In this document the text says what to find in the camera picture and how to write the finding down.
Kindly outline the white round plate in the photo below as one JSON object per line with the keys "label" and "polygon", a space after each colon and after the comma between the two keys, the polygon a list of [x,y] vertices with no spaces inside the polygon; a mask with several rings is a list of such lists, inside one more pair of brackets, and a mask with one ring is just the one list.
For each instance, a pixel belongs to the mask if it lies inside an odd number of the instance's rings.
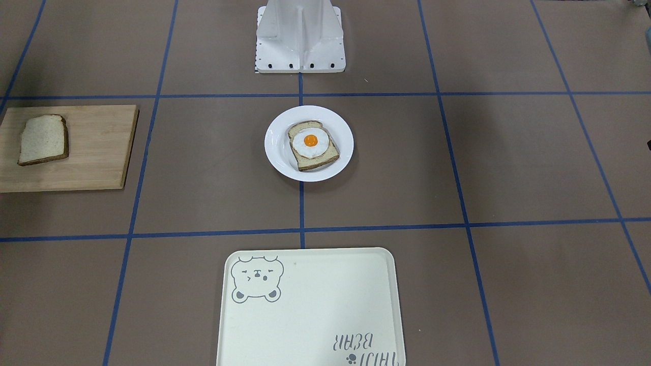
{"label": "white round plate", "polygon": [[[291,152],[290,128],[293,125],[315,120],[331,134],[339,159],[324,166],[300,171],[298,161]],[[279,114],[269,125],[264,140],[265,153],[270,163],[285,176],[300,181],[323,181],[339,174],[350,162],[355,140],[346,121],[329,109],[319,106],[299,106]]]}

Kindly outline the bread slice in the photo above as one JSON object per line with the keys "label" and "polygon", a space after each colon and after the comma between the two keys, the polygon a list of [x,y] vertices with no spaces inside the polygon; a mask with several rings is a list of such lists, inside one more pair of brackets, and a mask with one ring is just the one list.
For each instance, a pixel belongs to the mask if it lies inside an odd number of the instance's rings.
{"label": "bread slice", "polygon": [[[321,156],[318,156],[316,158],[312,159],[307,159],[304,158],[300,155],[298,155],[293,148],[291,147],[291,139],[301,130],[305,128],[321,128],[322,130],[326,131],[330,137],[330,146],[328,147],[328,150],[325,151],[325,153]],[[300,122],[297,123],[293,126],[291,126],[287,132],[289,142],[290,142],[290,148],[291,152],[293,153],[296,162],[298,163],[298,169],[299,171],[308,171],[312,169],[319,168],[323,165],[330,164],[340,158],[340,153],[339,149],[337,148],[334,139],[330,135],[330,133],[323,127],[323,124],[321,122],[318,122],[316,120],[308,120],[305,122]]]}
{"label": "bread slice", "polygon": [[68,156],[68,128],[63,116],[45,114],[26,121],[21,133],[18,165],[44,164]]}

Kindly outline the fried egg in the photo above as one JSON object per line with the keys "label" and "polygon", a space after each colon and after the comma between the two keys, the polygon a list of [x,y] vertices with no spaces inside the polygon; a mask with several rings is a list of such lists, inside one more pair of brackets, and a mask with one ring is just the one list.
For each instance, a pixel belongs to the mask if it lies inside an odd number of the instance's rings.
{"label": "fried egg", "polygon": [[330,137],[321,128],[305,128],[291,139],[293,150],[307,159],[323,155],[329,146]]}

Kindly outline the cream bear serving tray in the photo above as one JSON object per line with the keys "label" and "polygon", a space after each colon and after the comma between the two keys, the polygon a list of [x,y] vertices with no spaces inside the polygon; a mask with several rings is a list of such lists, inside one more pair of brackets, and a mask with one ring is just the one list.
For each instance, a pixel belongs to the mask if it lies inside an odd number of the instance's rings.
{"label": "cream bear serving tray", "polygon": [[225,260],[217,365],[406,361],[388,250],[249,250]]}

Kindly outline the wooden cutting board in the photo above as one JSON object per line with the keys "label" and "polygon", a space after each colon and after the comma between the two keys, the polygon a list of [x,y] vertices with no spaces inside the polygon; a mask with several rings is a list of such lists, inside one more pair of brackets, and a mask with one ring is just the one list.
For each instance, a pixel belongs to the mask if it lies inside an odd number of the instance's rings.
{"label": "wooden cutting board", "polygon": [[[26,122],[45,114],[65,119],[68,157],[18,165]],[[2,122],[2,193],[122,189],[138,115],[135,105],[10,107]]]}

